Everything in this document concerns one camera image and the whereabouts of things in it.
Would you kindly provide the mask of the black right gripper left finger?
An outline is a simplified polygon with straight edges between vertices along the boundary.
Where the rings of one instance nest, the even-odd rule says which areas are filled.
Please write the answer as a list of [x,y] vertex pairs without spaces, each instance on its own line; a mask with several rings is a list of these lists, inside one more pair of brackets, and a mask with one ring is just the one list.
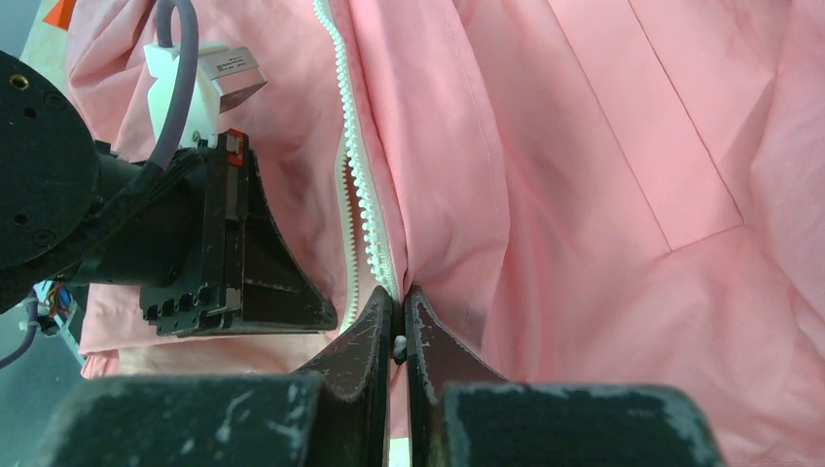
[[383,466],[393,301],[278,376],[106,377],[54,414],[36,466]]

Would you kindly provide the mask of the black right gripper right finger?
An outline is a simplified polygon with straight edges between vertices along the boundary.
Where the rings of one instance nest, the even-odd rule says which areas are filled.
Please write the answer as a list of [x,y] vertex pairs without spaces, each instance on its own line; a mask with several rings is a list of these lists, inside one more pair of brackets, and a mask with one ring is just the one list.
[[664,385],[519,383],[405,299],[415,466],[721,466],[704,413]]

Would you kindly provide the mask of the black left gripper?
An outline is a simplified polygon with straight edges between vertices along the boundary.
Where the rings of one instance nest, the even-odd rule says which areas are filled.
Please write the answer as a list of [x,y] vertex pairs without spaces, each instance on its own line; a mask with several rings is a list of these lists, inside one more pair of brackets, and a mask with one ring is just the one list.
[[305,334],[339,325],[270,212],[248,137],[174,157],[161,185],[114,236],[67,273],[71,284],[137,288],[160,336]]

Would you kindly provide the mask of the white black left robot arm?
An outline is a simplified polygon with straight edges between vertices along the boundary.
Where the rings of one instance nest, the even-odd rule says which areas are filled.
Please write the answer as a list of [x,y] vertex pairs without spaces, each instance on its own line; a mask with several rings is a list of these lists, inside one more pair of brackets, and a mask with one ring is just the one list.
[[333,330],[284,244],[246,134],[118,158],[44,76],[1,57],[1,306],[41,281],[132,286],[161,336]]

